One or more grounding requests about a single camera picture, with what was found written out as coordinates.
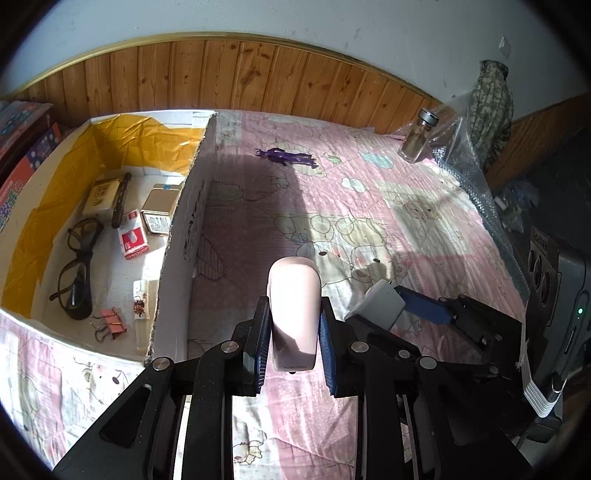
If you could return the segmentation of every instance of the red and white box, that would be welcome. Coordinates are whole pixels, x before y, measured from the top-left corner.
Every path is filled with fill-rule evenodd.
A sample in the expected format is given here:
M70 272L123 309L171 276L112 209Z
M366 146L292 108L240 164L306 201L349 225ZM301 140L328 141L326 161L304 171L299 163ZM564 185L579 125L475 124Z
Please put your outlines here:
M119 243L127 260L150 250L139 210L124 213L119 227Z

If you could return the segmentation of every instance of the gold trim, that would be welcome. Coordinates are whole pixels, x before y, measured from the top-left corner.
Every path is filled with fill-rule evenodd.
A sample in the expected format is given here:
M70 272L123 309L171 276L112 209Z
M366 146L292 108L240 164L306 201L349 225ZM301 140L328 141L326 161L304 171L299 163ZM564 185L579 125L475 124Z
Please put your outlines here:
M271 45L278 45L281 47L290 47L290 48L297 48L298 50L303 50L311 53L317 53L319 55L324 55L325 57L329 57L331 59L344 61L356 67L362 68L367 70L368 72L376 73L378 75L382 75L389 80L393 80L405 86L407 89L412 90L419 95L422 95L428 100L437 100L435 97L429 95L427 92L424 92L420 88L402 80L401 78L393 75L392 73L387 72L386 70L382 70L378 67L375 67L369 63L366 63L362 60L358 60L354 57L350 57L343 53L338 53L333 50L329 50L328 48L317 47L315 45L309 45L300 41L296 40L289 40L287 38L279 38L279 37L268 37L266 35L258 35L253 33L233 33L233 32L178 32L178 33L162 33L158 35L149 35L148 37L139 37L139 38L132 38L130 40L124 40L117 43L112 43L110 45L105 45L104 47L95 48L94 50L90 50L86 53L78 55L76 57L72 57L66 61L55 65L54 67L45 70L44 72L40 73L36 77L33 77L31 80L23 83L20 87L13 90L11 93L6 95L6 98L14 98L19 93L27 90L29 87L34 85L35 83L49 77L55 72L59 72L60 70L64 70L76 63L81 61L85 61L91 59L93 57L97 57L98 55L103 55L105 53L111 53L116 50L121 50L123 48L131 48L131 47L140 47L143 45L149 45L152 43L163 43L168 41L180 41L180 40L193 40L195 38L199 38L202 40L218 40L220 38L224 38L226 40L236 40L236 41L255 41L260 43L268 43Z

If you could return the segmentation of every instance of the wooden wall paneling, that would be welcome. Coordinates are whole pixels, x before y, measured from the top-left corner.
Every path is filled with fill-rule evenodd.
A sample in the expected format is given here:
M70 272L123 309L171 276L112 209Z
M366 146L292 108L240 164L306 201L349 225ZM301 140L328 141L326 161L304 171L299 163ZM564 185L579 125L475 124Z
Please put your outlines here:
M86 95L86 71L84 63L75 63L63 70L64 95L68 120L66 125L75 127L90 117Z
M139 111L138 47L109 54L111 99L115 113Z
M84 65L89 115L93 117L113 113L109 54L89 58Z
M168 108L170 42L143 45L138 51L139 109Z
M387 79L383 75L365 72L349 110L347 125L355 128L368 126L374 110L378 107L386 81Z
M432 111L440 105L441 105L441 102L439 100L435 100L435 98L425 98L423 100L423 102L421 103L421 108L425 108L427 110Z
M398 108L394 112L387 133L392 133L398 128L412 122L417 116L418 109L421 108L424 99L422 95L406 89L402 95L402 100L398 104Z
M205 40L172 43L170 53L170 108L198 108Z
M52 73L49 77L43 80L43 82L45 83L46 92L45 101L53 103L58 123L70 126L70 118L66 108L64 77L62 76L62 71Z
M29 94L29 100L32 102L43 103L47 101L47 94L45 92L45 81L41 80L31 85L27 92Z
M23 90L20 93L17 93L14 96L14 99L15 100L20 100L22 102L28 102L28 101L30 101L30 99L29 99L29 90L27 89L27 90Z
M265 96L275 46L242 42L230 108L259 112Z
M310 53L295 96L292 115L319 118L339 61Z
M240 42L207 40L203 53L201 108L230 108Z
M398 82L392 80L386 82L382 96L368 122L368 126L374 127L377 134L388 133L394 113L402 102L405 91L406 88Z
M486 173L491 189L524 174L582 127L588 127L590 104L591 96L585 94L514 122L509 142Z
M341 62L330 85L328 96L320 113L320 119L345 124L364 75L365 70Z
M263 112L291 113L307 59L308 53L303 50L275 48L261 105Z

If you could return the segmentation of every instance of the cardboard box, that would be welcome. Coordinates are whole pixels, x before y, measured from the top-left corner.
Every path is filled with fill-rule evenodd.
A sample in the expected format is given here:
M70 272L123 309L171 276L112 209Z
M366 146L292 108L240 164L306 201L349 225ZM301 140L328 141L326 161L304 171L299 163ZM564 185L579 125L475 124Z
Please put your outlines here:
M185 360L215 130L215 112L180 110L91 119L68 136L25 185L0 232L2 313L75 348L138 363L163 355ZM132 174L126 212L142 208L157 183L183 185L170 235L148 236L149 252L126 260L118 231L104 225L90 260L93 314L116 308L127 331L98 343L89 322L71 320L48 297L75 257L66 244L67 229L80 220L90 188L101 175L126 172ZM137 350L134 328L133 284L139 278L149 282L152 300L143 351Z

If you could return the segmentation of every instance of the jar lid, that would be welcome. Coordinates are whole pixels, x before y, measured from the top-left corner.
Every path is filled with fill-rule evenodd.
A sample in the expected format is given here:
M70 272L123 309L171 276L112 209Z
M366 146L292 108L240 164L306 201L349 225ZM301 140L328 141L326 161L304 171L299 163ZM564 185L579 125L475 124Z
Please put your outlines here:
M429 110L421 108L418 112L418 117L432 127L436 127L439 123L439 117L434 115Z

